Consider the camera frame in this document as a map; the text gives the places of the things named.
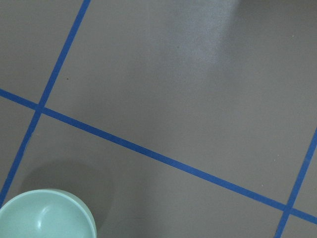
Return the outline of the green bowl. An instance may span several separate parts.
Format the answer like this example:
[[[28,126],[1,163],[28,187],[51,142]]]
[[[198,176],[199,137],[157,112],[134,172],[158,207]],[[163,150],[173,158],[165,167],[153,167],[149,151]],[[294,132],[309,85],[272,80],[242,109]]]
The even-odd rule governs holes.
[[[37,189],[7,201],[0,209],[2,238],[95,238],[88,206],[60,189]]]

